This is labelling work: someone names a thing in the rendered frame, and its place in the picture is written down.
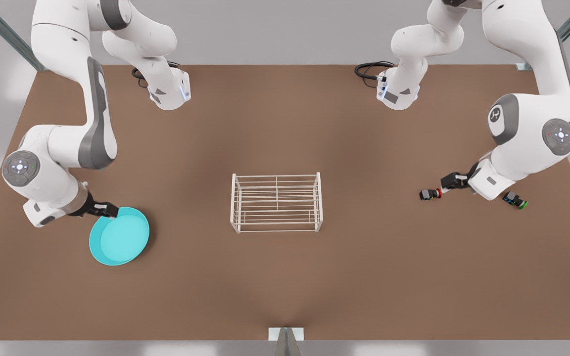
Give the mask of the green button switch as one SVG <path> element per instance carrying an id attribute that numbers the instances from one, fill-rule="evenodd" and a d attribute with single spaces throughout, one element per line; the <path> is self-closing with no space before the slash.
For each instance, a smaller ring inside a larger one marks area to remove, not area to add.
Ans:
<path id="1" fill-rule="evenodd" d="M 513 191 L 506 192 L 502 199 L 509 205 L 516 206 L 519 210 L 522 210 L 528 204 L 528 201 L 523 200 L 520 196 L 518 196 L 518 194 Z"/>

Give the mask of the turquoise plate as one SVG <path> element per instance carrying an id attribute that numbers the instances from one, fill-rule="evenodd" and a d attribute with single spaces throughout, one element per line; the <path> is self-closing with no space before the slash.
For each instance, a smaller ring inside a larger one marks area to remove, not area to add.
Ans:
<path id="1" fill-rule="evenodd" d="M 131 207 L 121 207 L 115 218 L 99 217 L 89 233 L 89 250 L 101 264 L 120 266 L 133 261 L 149 240 L 145 215 Z"/>

